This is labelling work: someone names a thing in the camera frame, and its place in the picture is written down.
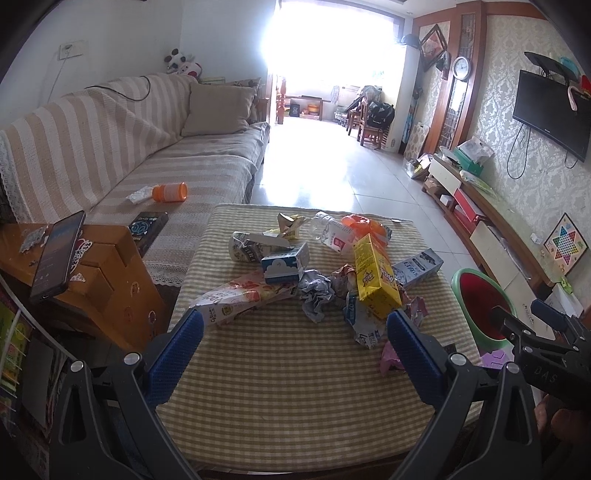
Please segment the person's right hand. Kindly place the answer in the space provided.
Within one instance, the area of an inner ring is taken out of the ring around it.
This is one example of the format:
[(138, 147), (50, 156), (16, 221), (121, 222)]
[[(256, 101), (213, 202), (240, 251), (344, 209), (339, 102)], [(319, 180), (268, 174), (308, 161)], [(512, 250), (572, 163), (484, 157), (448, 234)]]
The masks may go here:
[(546, 394), (534, 410), (538, 433), (550, 432), (573, 451), (590, 452), (590, 412), (575, 411)]

